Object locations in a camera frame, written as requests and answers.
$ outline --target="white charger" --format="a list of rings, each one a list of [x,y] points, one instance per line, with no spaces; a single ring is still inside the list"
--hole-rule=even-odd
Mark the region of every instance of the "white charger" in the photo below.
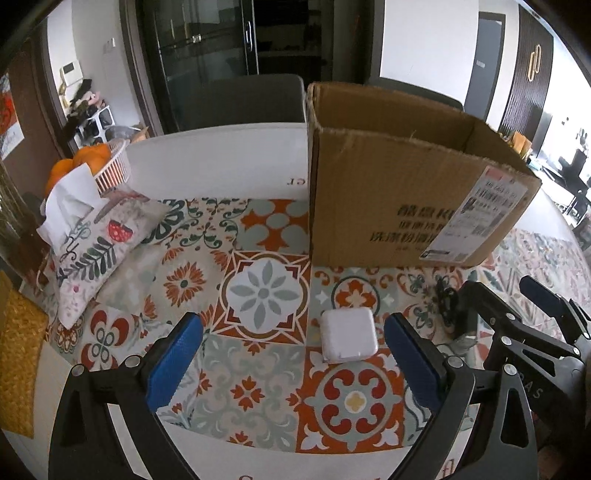
[[[330,364],[365,360],[378,352],[374,314],[367,307],[324,311],[320,337],[322,355]]]

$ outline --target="black door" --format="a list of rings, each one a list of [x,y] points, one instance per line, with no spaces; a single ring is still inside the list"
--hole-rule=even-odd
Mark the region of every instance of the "black door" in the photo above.
[[[505,16],[481,12],[478,19],[474,66],[464,110],[484,121],[488,117],[495,94],[504,42]]]
[[[200,85],[258,74],[252,0],[141,0],[138,16],[166,134],[190,129]]]
[[[533,140],[550,86],[554,38],[525,8],[519,7],[517,63],[499,132],[518,131]]]

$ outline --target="cardboard box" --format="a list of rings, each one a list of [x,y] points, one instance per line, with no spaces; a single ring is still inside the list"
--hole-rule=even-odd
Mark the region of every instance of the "cardboard box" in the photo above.
[[[540,180],[484,122],[377,87],[308,89],[314,265],[480,264]]]

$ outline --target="blue gripper pad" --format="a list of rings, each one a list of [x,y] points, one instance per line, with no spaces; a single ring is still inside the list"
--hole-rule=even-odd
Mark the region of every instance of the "blue gripper pad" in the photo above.
[[[438,376],[421,353],[419,346],[399,322],[394,315],[386,319],[384,340],[419,405],[428,408],[435,415],[441,407]]]
[[[536,279],[526,275],[519,281],[519,290],[548,317],[559,319],[562,316],[563,308],[560,299]]]
[[[170,403],[178,384],[201,345],[203,339],[201,318],[195,313],[187,313],[186,316],[190,318],[171,341],[148,377],[146,403],[152,413]]]

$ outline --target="tissue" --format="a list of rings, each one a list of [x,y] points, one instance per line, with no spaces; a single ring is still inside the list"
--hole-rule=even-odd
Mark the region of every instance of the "tissue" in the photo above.
[[[103,208],[107,202],[100,197],[89,166],[82,164],[57,182],[45,205],[41,205],[46,220],[37,233],[54,252],[59,252],[78,220],[94,208]]]

